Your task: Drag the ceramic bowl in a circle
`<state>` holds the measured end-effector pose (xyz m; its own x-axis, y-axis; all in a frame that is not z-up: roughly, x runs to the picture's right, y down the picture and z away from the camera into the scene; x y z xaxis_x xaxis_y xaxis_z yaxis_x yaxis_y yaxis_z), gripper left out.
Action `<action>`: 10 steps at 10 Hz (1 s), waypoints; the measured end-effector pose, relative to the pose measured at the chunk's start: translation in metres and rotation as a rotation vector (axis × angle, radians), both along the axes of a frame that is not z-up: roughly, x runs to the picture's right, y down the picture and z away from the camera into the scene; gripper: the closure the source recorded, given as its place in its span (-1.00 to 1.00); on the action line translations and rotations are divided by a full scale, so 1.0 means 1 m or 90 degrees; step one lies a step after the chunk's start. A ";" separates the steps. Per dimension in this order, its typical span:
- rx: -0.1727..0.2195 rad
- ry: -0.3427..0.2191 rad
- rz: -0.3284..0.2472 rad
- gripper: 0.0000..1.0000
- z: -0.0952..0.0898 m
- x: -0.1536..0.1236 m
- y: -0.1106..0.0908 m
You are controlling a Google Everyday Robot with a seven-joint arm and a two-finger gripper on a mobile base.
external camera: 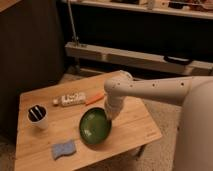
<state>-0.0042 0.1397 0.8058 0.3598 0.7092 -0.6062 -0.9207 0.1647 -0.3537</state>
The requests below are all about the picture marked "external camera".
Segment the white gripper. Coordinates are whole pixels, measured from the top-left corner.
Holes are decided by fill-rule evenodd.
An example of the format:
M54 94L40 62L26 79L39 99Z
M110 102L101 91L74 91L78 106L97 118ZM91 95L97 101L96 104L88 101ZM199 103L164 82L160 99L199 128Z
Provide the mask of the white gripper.
M108 120L114 120L124 106L124 98L119 96L107 96L104 102L104 109Z

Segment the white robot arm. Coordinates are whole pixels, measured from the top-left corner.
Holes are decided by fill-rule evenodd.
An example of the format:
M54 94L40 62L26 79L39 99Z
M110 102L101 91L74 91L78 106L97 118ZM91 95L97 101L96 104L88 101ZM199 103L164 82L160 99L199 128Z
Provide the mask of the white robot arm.
M213 171L213 76L134 81L120 71L104 83L104 108L114 120L127 96L180 105L173 171Z

